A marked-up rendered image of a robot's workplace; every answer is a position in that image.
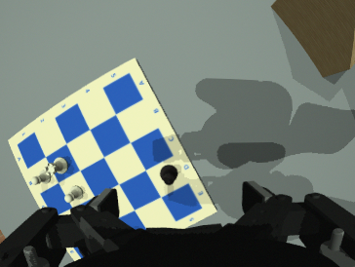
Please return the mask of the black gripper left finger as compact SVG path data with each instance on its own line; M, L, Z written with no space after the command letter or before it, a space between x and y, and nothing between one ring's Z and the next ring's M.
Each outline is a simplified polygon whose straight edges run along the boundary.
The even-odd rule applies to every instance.
M102 248L110 252L161 243L146 230L126 224L119 214L116 188L105 188L70 214L41 208L0 244L0 267L59 267L66 248L79 248L84 257Z

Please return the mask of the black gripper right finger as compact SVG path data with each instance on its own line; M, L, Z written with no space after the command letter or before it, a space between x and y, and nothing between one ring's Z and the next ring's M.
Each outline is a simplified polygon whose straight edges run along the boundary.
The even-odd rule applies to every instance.
M234 224L225 224L212 238L286 242L288 236L299 235L307 248L339 267L355 267L355 215L320 193L307 194L304 202L292 203L292 197L263 188L254 181L244 181L244 215Z

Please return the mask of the blue and cream chessboard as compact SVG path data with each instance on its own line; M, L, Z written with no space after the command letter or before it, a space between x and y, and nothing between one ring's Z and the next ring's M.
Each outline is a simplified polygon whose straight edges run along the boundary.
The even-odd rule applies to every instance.
M9 140L39 208L58 215L116 188L119 219L134 228L184 229L217 212L135 58L97 78L35 119ZM65 173L33 185L45 165L62 157ZM160 170L177 179L165 184ZM80 200L67 203L73 186Z

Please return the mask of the white pawn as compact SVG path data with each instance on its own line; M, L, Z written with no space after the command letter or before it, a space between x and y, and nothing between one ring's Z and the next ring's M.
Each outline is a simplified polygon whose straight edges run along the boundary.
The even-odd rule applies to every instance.
M83 197L83 191L79 186L73 186L70 188L67 195L65 195L64 199L66 202L71 203L74 200L80 200Z
M41 182L44 184L49 183L51 180L51 176L47 175L45 171L40 171L39 175L35 175L31 178L31 182L34 185L40 184Z

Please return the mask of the white rook chess piece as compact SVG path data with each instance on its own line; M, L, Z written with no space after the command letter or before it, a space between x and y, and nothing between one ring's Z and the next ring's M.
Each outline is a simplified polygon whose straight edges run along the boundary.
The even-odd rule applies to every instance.
M44 168L47 175L53 175L57 173L65 173L68 169L68 163L62 157L58 157L54 160L53 163L45 165Z

